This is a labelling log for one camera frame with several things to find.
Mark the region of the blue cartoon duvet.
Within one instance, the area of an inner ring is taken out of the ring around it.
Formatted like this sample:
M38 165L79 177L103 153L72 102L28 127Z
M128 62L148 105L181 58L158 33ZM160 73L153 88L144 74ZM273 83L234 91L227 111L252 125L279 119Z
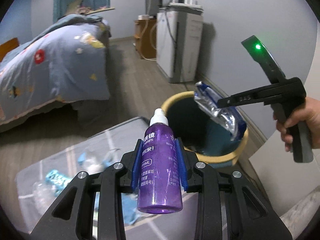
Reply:
M109 99L110 36L101 16L71 14L8 52L1 62L1 125L54 102Z

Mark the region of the white router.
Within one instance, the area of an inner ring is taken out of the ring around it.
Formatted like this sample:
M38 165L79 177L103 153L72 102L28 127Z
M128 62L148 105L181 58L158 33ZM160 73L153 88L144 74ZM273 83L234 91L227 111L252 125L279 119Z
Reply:
M169 7L185 7L193 10L203 11L203 7L193 0L171 0Z

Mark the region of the clear crumpled plastic wrap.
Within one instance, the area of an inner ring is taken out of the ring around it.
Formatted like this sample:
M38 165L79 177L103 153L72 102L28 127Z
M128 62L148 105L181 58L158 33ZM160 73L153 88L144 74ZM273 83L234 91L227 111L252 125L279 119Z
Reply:
M56 187L45 181L37 181L33 184L33 196L38 207L48 208L55 200Z

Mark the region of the blue foil snack bag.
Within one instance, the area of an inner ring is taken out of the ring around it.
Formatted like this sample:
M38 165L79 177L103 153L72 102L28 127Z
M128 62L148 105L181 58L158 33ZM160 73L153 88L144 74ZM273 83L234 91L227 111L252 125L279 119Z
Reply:
M194 101L198 107L215 123L228 131L231 140L239 141L246 131L246 122L235 107L219 107L217 102L220 99L222 99L221 94L209 85L202 81L195 83Z

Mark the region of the grey plaid cushion stool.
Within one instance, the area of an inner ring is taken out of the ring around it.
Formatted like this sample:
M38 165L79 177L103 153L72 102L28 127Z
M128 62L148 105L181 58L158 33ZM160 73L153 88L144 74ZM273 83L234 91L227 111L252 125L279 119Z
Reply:
M94 174L118 162L135 148L148 127L135 117L104 130L23 169L16 176L24 232L31 233L56 197L80 171ZM183 193L183 210L169 215L149 215L137 210L137 195L123 194L127 239L193 239L197 195Z

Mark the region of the wooden side cabinet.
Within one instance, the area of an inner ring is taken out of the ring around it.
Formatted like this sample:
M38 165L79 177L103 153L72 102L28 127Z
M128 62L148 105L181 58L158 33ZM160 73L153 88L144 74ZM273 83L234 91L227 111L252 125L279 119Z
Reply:
M142 59L156 59L156 19L135 20L135 47Z

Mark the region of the purple spray bottle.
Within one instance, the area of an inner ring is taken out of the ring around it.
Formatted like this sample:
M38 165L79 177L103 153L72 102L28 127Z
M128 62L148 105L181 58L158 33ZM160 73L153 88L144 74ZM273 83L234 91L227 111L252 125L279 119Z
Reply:
M158 108L143 139L137 209L168 214L182 208L175 137L164 111Z

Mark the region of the wooden bed headboard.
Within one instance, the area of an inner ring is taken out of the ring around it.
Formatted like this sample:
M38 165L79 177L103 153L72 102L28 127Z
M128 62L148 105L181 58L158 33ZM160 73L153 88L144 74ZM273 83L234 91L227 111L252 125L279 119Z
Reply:
M19 47L18 38L12 38L7 42L0 45L0 61L2 62L7 53L11 52L15 48Z

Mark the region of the white air purifier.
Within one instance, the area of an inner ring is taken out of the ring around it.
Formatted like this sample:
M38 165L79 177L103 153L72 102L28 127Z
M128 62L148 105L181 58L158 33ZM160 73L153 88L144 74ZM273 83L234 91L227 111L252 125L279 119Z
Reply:
M157 14L157 66L169 83L195 79L203 31L202 14L199 10L169 6Z

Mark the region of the yellow rim teal trash bin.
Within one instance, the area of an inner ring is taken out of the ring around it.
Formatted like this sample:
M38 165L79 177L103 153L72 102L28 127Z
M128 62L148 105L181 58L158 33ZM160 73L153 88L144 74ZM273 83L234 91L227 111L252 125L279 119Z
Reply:
M249 131L240 140L198 107L193 91L181 92L168 98L161 106L174 136L180 138L186 150L194 151L199 161L214 168L234 166L246 147Z

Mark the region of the teal pill blister pack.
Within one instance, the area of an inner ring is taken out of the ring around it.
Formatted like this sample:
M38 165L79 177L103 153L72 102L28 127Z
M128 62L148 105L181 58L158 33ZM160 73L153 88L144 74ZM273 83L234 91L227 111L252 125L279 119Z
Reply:
M46 174L45 181L53 187L55 194L60 193L71 182L71 178L60 173L58 170L51 170Z

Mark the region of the blue face mask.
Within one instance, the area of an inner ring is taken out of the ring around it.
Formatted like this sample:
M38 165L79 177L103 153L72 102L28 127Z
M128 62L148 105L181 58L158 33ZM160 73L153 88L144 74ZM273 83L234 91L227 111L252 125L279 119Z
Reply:
M113 148L105 153L99 153L87 147L78 158L78 164L89 175L103 172L107 167L120 160L119 148Z

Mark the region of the blue disposable glove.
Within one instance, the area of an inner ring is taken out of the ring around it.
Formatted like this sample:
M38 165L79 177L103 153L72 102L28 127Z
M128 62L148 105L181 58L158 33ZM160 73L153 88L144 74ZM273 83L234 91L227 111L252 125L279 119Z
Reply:
M123 220L125 225L132 225L139 219L137 199L138 196L134 193L121 194Z

